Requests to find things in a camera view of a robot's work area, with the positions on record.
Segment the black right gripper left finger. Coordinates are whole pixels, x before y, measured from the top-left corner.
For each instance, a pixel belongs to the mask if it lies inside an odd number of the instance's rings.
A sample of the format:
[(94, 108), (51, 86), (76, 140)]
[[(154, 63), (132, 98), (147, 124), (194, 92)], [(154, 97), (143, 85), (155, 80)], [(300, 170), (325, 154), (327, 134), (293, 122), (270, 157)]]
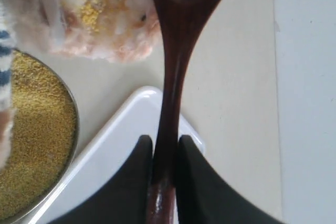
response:
[(145, 223), (153, 142), (140, 136), (116, 174), (88, 200), (51, 223)]

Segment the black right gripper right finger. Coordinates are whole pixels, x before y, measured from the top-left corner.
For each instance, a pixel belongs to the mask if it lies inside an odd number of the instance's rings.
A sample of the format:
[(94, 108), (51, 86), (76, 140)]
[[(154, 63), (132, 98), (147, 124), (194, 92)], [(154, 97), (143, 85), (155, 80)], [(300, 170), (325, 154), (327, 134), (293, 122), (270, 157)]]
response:
[(231, 188), (188, 135), (179, 140), (175, 186), (179, 223), (279, 223)]

